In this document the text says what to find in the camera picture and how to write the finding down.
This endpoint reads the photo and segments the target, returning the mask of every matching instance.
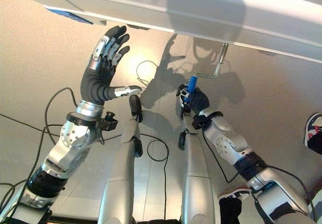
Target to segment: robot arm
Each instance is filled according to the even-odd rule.
[[[50,206],[85,161],[92,144],[103,141],[102,130],[113,130],[118,123],[111,112],[101,118],[104,102],[141,91],[138,86],[110,87],[118,62],[129,51],[129,46],[118,51],[129,39],[128,34],[123,35],[125,31],[125,26],[116,26],[99,40],[83,75],[80,87],[83,100],[76,112],[68,113],[57,144],[28,180],[26,188],[20,189],[2,210],[1,223],[13,220],[46,223],[51,214]]]
[[[186,86],[180,86],[179,91],[184,111],[190,111],[191,108],[197,114],[192,124],[194,128],[203,129],[221,157],[235,167],[256,195],[255,205],[265,223],[274,223],[281,217],[283,220],[292,219],[294,214],[290,216],[290,213],[296,213],[301,223],[313,223],[307,217],[309,211],[305,201],[279,173],[267,167],[246,140],[233,130],[221,112],[209,108],[208,98],[202,91],[196,88],[193,93],[189,93]]]

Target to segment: black strap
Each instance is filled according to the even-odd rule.
[[[200,116],[195,115],[194,120],[192,122],[192,126],[194,127],[194,129],[202,128],[203,130],[205,130],[208,127],[211,119],[213,117],[218,117],[218,116],[223,117],[223,113],[213,112],[207,117],[205,115],[200,115]]]

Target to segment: robot forearm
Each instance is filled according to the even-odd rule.
[[[211,116],[213,111],[207,108],[199,116]],[[214,144],[219,154],[235,167],[247,181],[247,186],[257,194],[257,209],[267,223],[288,213],[308,214],[305,201],[289,183],[275,170],[268,168],[265,162],[237,134],[222,114],[216,114],[204,126],[205,136]]]
[[[85,161],[92,144],[102,136],[101,131],[113,130],[116,127],[114,114],[108,112],[102,119],[102,112],[103,106],[82,101],[76,112],[67,115],[67,122],[60,131],[57,144],[28,180],[13,218],[27,223],[38,223],[47,213],[68,179]],[[11,215],[20,193],[18,191],[2,211],[0,221]]]

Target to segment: black sock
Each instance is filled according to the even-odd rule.
[[[311,137],[310,140],[307,141],[307,146],[309,149],[322,155],[322,132],[318,132],[316,135]]]

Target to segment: blue handle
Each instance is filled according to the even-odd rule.
[[[188,88],[187,91],[189,93],[193,93],[195,91],[196,85],[197,85],[197,77],[196,76],[191,76],[189,83],[188,83]]]

